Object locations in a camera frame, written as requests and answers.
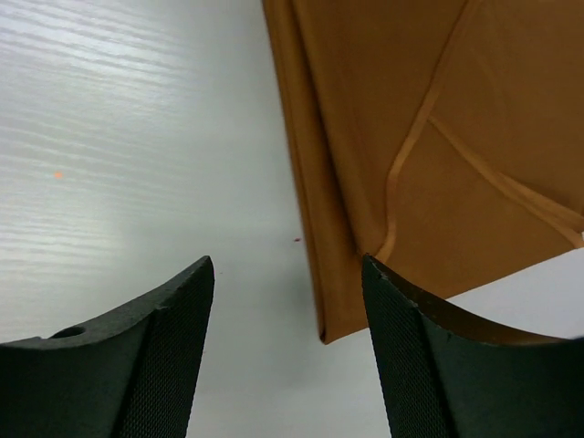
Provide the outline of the orange-brown cloth napkin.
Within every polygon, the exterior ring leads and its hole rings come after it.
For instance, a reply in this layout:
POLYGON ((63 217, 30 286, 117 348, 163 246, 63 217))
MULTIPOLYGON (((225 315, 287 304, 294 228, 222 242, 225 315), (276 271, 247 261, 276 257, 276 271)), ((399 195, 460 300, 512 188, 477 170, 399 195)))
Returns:
POLYGON ((580 1, 266 1, 318 334, 361 259, 449 298, 583 246, 580 1))

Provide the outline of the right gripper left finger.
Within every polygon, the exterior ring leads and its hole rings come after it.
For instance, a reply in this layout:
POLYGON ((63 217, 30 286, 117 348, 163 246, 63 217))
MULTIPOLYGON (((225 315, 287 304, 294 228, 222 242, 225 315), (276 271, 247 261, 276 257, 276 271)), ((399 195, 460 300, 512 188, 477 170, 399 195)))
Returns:
POLYGON ((214 297, 203 257, 152 291, 1 347, 4 437, 184 437, 214 297))

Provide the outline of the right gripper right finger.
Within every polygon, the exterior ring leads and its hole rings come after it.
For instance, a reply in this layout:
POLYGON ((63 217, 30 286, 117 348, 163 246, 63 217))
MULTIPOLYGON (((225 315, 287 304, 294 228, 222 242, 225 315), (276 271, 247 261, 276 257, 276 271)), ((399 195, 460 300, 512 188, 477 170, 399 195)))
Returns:
POLYGON ((496 323, 362 260, 394 437, 580 437, 583 341, 496 323))

